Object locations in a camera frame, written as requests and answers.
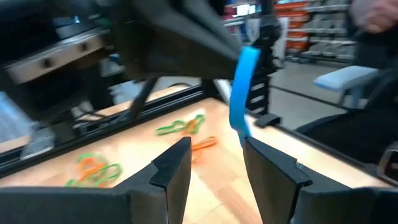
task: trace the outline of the person's hand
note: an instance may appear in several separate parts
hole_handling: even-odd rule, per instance
[[[371,33],[398,24],[398,0],[354,0],[349,10],[356,25]]]

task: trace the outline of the wooden table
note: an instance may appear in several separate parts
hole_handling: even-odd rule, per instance
[[[152,99],[182,88],[177,86],[154,93]],[[117,105],[102,112],[113,114],[126,109],[128,105],[129,103]],[[197,114],[204,114],[206,121],[200,132],[192,137],[192,141],[195,143],[208,136],[217,136],[219,144],[205,150],[193,163],[184,223],[261,223],[239,139],[229,126],[228,107],[210,98],[0,179],[0,186],[63,186],[71,178],[76,158],[87,152],[101,154],[111,162],[122,165],[123,174],[118,179],[118,184],[182,137],[181,133],[156,136],[155,130],[158,127],[169,125],[176,119],[193,119]],[[253,121],[248,116],[248,122],[252,124]],[[259,129],[251,125],[251,131],[258,140],[349,187],[388,187],[384,182],[277,128]],[[24,144],[26,141],[27,138],[20,139],[7,146]]]

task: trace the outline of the white cushion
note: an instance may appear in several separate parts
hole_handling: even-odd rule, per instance
[[[320,88],[333,91],[348,90],[369,83],[379,73],[378,69],[349,66],[318,77],[314,83]]]

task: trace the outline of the black bracket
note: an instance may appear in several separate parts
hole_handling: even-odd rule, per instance
[[[282,120],[281,120],[280,116],[276,116],[274,114],[269,113],[269,114],[263,115],[259,119],[257,119],[254,122],[254,125],[256,125],[259,128],[266,128],[267,126],[273,126],[276,124],[280,124],[281,121]]]

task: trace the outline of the blue strip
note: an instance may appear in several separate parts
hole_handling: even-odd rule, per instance
[[[251,79],[259,56],[260,50],[252,47],[243,47],[235,71],[231,99],[229,100],[229,124],[238,132],[242,147],[244,138],[251,136],[248,124],[246,124],[246,120],[244,119],[244,114]]]

